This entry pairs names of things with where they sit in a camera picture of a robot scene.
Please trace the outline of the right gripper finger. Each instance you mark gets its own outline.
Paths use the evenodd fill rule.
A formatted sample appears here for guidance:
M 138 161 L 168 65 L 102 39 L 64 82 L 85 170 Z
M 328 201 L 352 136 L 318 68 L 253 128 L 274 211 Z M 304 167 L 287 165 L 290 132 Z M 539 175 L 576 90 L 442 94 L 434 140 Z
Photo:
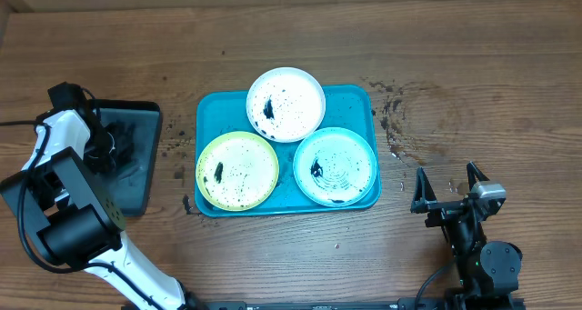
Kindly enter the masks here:
M 436 195 L 428 181 L 423 167 L 416 170 L 416 189 L 411 202 L 412 210 L 429 210 L 430 206 L 437 203 Z
M 482 185 L 489 181 L 489 178 L 477 167 L 477 165 L 470 161 L 467 164 L 467 182 L 469 191 L 472 191 L 476 185 Z

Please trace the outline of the yellow plate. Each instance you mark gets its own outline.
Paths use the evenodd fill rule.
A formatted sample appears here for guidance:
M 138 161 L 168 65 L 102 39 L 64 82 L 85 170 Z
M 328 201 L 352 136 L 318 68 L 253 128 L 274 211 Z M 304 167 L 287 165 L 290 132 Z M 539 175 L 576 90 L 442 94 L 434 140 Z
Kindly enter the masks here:
M 196 162 L 196 185 L 211 205 L 253 209 L 272 194 L 279 176 L 274 148 L 261 136 L 235 131 L 213 139 Z

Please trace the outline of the white plate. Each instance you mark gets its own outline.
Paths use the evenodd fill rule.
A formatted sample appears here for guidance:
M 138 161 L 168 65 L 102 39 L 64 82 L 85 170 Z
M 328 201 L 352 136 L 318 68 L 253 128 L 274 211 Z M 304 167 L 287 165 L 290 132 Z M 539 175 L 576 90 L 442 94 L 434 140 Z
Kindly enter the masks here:
M 278 67 L 260 75 L 248 90 L 246 114 L 264 138 L 293 143 L 321 125 L 326 97 L 321 84 L 308 72 Z

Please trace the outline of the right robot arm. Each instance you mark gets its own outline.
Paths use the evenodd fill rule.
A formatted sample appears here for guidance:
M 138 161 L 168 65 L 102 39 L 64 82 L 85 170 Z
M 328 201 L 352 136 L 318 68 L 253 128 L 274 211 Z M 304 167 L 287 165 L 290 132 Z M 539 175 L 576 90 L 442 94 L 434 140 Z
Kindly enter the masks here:
M 507 191 L 478 167 L 467 164 L 469 192 L 459 201 L 439 202 L 422 167 L 416 170 L 416 191 L 410 211 L 426 214 L 427 227 L 439 227 L 449 243 L 457 268 L 459 288 L 446 291 L 445 309 L 518 309 L 513 300 L 523 254 L 511 243 L 489 242 L 482 223 L 496 215 Z

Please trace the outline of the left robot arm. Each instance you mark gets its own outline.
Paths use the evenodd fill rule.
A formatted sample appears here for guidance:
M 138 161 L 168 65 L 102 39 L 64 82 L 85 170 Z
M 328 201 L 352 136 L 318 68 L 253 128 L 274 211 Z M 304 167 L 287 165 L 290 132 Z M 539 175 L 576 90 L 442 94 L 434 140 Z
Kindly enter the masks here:
M 146 210 L 161 133 L 158 104 L 97 99 L 63 82 L 31 121 L 30 159 L 1 183 L 29 258 L 54 274 L 85 271 L 137 309 L 203 309 L 130 240 L 128 216 Z

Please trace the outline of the black water tray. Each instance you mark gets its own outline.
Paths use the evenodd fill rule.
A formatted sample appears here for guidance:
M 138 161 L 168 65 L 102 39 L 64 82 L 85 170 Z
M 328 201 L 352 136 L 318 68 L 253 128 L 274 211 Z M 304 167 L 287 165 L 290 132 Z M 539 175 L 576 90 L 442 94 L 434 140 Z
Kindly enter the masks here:
M 92 135 L 85 145 L 84 163 L 99 177 L 123 215 L 140 216 L 146 210 L 154 172 L 162 124 L 160 107 L 148 101 L 105 99 L 90 101 L 89 106 L 104 129 L 115 121 L 135 125 L 135 150 L 130 163 L 113 173 L 94 173 L 90 169 L 90 152 L 97 147 L 100 134 Z

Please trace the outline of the light blue dirty plate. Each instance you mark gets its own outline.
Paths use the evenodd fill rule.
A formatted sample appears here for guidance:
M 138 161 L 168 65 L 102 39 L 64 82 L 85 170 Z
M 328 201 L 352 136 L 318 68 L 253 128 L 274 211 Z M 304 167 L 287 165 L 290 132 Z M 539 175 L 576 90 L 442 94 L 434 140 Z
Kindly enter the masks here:
M 372 190 L 376 155 L 356 132 L 327 127 L 300 143 L 293 171 L 299 189 L 311 201 L 326 207 L 349 207 Z

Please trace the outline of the teal plastic tray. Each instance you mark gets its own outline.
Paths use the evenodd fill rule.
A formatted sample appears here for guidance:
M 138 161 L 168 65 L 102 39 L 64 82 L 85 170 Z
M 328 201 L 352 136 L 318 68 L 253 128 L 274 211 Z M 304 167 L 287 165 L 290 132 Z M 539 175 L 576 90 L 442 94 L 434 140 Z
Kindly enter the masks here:
M 362 136 L 377 151 L 373 109 L 367 92 L 357 85 L 325 85 L 326 113 L 321 127 L 342 127 Z M 196 156 L 221 134 L 254 132 L 246 115 L 246 91 L 214 92 L 202 98 L 196 111 Z M 334 207 L 310 200 L 294 178 L 292 169 L 298 142 L 271 142 L 279 160 L 279 177 L 272 194 L 250 210 L 229 212 L 211 205 L 198 188 L 194 190 L 197 210 L 210 217 L 296 215 L 335 212 Z

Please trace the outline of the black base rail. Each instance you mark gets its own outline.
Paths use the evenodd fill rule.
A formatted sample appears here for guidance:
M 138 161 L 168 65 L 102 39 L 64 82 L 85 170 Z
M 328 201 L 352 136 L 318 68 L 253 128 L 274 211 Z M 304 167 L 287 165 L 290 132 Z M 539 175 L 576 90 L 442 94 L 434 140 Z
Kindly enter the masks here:
M 428 298 L 414 306 L 414 298 L 400 298 L 397 301 L 380 303 L 348 302 L 348 303 L 270 303 L 246 304 L 244 302 L 210 302 L 206 304 L 209 310 L 445 310 L 448 306 L 437 298 Z

